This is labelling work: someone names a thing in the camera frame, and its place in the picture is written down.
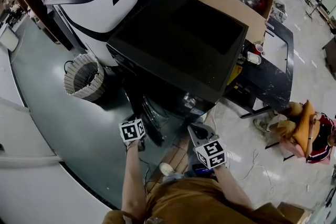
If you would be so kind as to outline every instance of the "box flap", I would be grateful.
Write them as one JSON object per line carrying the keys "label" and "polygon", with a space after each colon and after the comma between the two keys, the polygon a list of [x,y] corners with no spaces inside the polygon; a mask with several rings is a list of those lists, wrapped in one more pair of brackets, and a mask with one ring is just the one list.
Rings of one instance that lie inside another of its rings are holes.
{"label": "box flap", "polygon": [[246,39],[253,44],[264,41],[265,18],[238,0],[199,0],[248,26]]}

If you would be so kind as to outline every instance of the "black table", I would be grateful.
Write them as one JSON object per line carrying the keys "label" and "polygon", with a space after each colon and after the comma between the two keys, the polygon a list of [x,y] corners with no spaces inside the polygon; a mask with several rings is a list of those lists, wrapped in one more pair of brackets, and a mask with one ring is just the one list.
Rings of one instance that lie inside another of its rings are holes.
{"label": "black table", "polygon": [[[242,119],[257,116],[272,109],[281,111],[288,106],[290,100],[294,69],[293,33],[272,17],[268,23],[274,27],[274,29],[270,27],[268,29],[288,45],[286,73],[265,58],[260,65],[248,61],[243,63],[241,73],[226,87],[223,94],[223,97],[249,112],[241,116]],[[248,47],[252,44],[245,42],[245,45]],[[267,106],[254,110],[253,106],[257,98]]]}

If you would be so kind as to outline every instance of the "person's arm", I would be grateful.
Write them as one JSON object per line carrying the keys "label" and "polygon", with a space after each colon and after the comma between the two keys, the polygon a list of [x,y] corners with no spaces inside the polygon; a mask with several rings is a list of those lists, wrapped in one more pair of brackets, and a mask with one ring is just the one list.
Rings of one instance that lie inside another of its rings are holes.
{"label": "person's arm", "polygon": [[214,171],[224,197],[232,204],[237,205],[244,212],[252,212],[252,202],[225,165],[215,167]]}
{"label": "person's arm", "polygon": [[142,182],[138,142],[128,146],[121,210],[143,220],[146,213],[146,191]]}
{"label": "person's arm", "polygon": [[305,153],[305,158],[307,159],[310,155],[310,153],[313,150],[313,135],[314,135],[314,125],[316,123],[316,120],[321,119],[321,114],[319,113],[315,113],[314,115],[312,115],[310,117],[310,121],[309,121],[309,133],[308,133],[308,145],[307,145],[307,150]]}

